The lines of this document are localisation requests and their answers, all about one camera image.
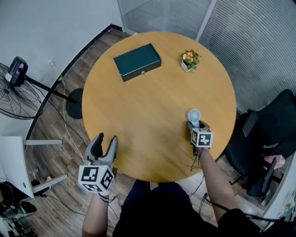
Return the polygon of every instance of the fan grille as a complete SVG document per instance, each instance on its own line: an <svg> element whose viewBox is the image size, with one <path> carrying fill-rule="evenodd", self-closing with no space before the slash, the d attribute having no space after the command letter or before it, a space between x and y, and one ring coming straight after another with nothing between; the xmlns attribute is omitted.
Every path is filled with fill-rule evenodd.
<svg viewBox="0 0 296 237"><path fill-rule="evenodd" d="M28 82L11 87L5 79L8 67L0 63L0 113L14 119L33 119L42 114L41 99Z"/></svg>

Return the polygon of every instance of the person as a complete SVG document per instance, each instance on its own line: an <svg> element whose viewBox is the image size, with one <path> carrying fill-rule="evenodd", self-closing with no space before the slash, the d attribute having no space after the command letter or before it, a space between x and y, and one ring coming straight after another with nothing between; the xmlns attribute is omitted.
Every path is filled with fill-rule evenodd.
<svg viewBox="0 0 296 237"><path fill-rule="evenodd" d="M208 149L199 156L207 192L213 205L218 227L203 221L193 210L188 194L177 183L159 183L150 190L150 183L136 180L128 194L113 236L227 236L259 235L260 229L239 209L233 190L218 168ZM83 237L105 237L108 224L108 203L95 193L92 196L83 227Z"/></svg>

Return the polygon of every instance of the small white pot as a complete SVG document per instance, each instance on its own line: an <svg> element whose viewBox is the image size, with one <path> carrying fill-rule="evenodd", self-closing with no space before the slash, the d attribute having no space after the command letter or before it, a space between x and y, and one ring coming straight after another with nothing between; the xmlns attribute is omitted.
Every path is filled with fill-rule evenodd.
<svg viewBox="0 0 296 237"><path fill-rule="evenodd" d="M190 72L192 69L187 69L186 64L184 63L184 61L181 62L181 68L185 71L185 72Z"/></svg>

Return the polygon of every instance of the electric fan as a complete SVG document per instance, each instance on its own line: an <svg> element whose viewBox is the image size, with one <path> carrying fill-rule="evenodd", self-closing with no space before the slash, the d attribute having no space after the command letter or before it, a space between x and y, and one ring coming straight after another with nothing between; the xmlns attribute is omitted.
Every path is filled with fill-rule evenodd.
<svg viewBox="0 0 296 237"><path fill-rule="evenodd" d="M33 119L42 113L41 99L31 84L67 100L66 110L74 119L82 118L82 93L78 88L67 97L36 80L28 77L28 64L20 57L15 57L10 67L0 63L0 113L15 119Z"/></svg>

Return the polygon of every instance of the forearm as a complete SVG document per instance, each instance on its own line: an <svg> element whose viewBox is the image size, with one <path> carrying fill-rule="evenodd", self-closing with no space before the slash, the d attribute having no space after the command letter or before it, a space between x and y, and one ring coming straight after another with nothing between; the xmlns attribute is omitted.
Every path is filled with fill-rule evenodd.
<svg viewBox="0 0 296 237"><path fill-rule="evenodd" d="M238 208L231 185L218 168L208 150L202 152L199 162L203 170L210 200L228 209ZM225 210L216 206L213 206L213 208L216 219L219 221L221 216L225 213Z"/></svg>
<svg viewBox="0 0 296 237"><path fill-rule="evenodd" d="M86 217L82 226L83 237L105 237L108 226L108 203L97 193L92 195Z"/></svg>

